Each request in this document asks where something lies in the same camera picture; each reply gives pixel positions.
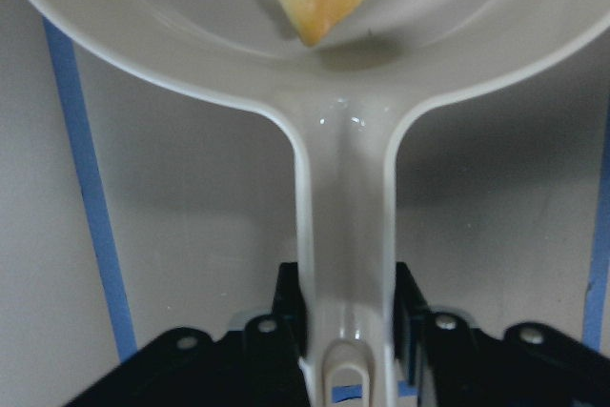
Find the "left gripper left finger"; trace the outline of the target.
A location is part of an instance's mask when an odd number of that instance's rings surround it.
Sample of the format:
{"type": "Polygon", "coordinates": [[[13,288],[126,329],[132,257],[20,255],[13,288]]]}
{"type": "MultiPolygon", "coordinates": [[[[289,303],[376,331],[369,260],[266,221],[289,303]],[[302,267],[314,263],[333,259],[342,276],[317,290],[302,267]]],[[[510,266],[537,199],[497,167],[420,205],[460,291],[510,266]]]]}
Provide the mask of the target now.
{"type": "Polygon", "coordinates": [[[299,366],[307,315],[296,263],[278,269],[272,309],[219,340],[171,329],[71,400],[72,406],[307,406],[299,366]]]}

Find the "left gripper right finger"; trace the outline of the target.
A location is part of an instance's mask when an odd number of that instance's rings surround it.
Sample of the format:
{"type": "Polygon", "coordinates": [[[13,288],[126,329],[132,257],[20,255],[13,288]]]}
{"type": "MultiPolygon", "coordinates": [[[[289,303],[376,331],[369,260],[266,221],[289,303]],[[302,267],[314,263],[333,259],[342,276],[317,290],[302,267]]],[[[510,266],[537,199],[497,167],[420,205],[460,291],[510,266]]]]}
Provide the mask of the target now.
{"type": "Polygon", "coordinates": [[[430,306],[396,265],[395,355],[420,406],[606,406],[609,359],[537,322],[500,338],[430,306]]]}

